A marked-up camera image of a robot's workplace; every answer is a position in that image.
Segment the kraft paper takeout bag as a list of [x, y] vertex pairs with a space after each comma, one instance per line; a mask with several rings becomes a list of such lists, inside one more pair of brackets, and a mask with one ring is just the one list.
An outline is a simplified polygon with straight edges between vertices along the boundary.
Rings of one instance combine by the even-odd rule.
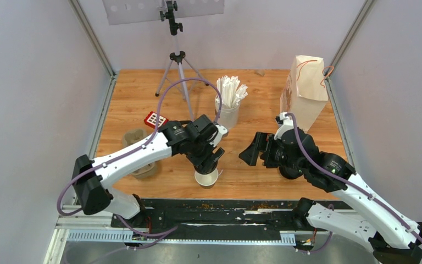
[[295, 56], [280, 96], [280, 112], [290, 112], [297, 126], [307, 132], [329, 100], [324, 80], [324, 59]]

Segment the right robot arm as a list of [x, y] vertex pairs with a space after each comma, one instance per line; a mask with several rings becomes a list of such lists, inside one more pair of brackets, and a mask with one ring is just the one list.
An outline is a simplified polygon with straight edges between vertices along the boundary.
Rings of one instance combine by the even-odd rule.
[[301, 129], [258, 132], [239, 157], [249, 166], [261, 159], [266, 168], [277, 168], [287, 179], [304, 177], [358, 213], [358, 218], [349, 217], [302, 198], [292, 214], [296, 228], [311, 226], [341, 235], [364, 246], [379, 263], [421, 263], [422, 222], [394, 209], [352, 165], [339, 155], [320, 151], [314, 139]]

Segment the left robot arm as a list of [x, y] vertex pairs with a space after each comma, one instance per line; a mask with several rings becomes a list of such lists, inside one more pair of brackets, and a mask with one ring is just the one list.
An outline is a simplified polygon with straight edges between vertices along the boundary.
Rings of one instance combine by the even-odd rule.
[[215, 171], [224, 150], [218, 147], [228, 130], [202, 115], [194, 121], [169, 120], [145, 139], [115, 153], [76, 159], [71, 184], [85, 215], [107, 211], [122, 216], [133, 227], [146, 221], [146, 212], [135, 195], [113, 189], [134, 171], [175, 155], [185, 155], [199, 174]]

